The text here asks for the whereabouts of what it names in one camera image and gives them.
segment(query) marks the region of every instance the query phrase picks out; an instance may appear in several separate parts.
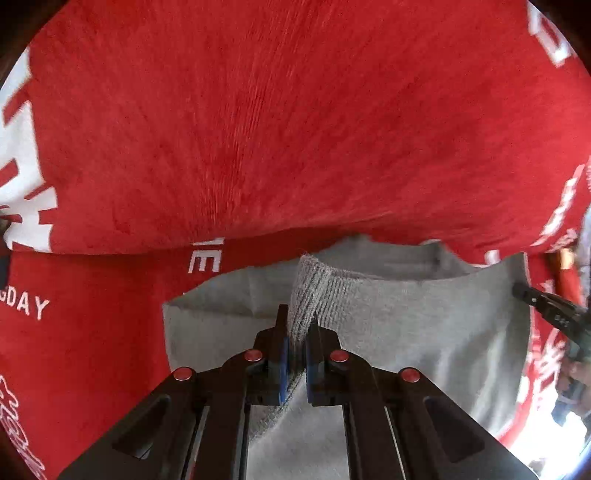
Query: red fabric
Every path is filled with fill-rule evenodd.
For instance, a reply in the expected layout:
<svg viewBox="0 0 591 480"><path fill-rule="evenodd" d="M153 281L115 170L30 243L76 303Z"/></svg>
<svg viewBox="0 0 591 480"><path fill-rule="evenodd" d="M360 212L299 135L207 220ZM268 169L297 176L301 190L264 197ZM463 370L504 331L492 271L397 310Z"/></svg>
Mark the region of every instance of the red fabric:
<svg viewBox="0 0 591 480"><path fill-rule="evenodd" d="M578 305L584 305L581 297L581 281L579 273L573 268L558 271L556 293Z"/></svg>
<svg viewBox="0 0 591 480"><path fill-rule="evenodd" d="M197 249L219 251L223 273L365 232L440 238L485 264L552 248L590 201L587 73L552 65L521 2L70 0L29 54L3 110L10 128L30 107L34 127L15 134L34 151L0 158L6 238L146 252L14 253L1 422L39 478L167 374L160 305L214 274L213 257L187 273ZM23 162L42 179L4 197ZM26 210L43 194L57 206ZM538 287L551 278L540 258ZM535 317L506 444L557 348Z"/></svg>
<svg viewBox="0 0 591 480"><path fill-rule="evenodd" d="M527 25L509 0L73 0L19 97L51 250L318 226L522 249L591 151L587 72Z"/></svg>

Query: gray cloth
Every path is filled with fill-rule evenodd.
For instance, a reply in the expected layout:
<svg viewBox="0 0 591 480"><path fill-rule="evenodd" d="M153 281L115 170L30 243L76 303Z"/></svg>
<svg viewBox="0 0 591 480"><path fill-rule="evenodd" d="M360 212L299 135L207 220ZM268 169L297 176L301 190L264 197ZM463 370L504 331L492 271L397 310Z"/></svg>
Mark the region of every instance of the gray cloth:
<svg viewBox="0 0 591 480"><path fill-rule="evenodd" d="M172 368L218 367L289 302L294 349L315 312L344 348L376 367L420 369L496 433L514 414L529 340L529 308L511 296L516 280L525 281L521 255L477 270L441 244L347 239L299 266L221 275L165 305L167 352ZM301 375L284 407L254 409L252 428L249 478L348 478L341 410L310 407Z"/></svg>

